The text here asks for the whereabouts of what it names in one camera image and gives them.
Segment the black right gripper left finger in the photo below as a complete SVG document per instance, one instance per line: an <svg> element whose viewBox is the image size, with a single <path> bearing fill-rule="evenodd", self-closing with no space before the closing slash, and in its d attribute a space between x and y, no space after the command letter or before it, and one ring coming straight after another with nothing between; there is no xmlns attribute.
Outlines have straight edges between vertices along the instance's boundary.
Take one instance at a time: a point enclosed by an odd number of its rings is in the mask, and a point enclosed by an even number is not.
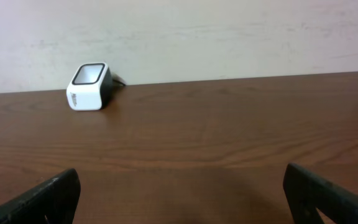
<svg viewBox="0 0 358 224"><path fill-rule="evenodd" d="M80 192L76 170L65 170L0 205L0 223L72 224Z"/></svg>

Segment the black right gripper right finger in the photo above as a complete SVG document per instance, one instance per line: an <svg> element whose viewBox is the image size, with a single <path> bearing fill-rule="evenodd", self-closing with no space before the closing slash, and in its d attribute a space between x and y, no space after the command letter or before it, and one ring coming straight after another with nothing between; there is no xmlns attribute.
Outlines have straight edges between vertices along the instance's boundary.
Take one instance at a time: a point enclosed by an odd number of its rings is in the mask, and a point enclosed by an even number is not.
<svg viewBox="0 0 358 224"><path fill-rule="evenodd" d="M358 223L358 195L289 163L283 189L295 223L323 223L319 212L334 223Z"/></svg>

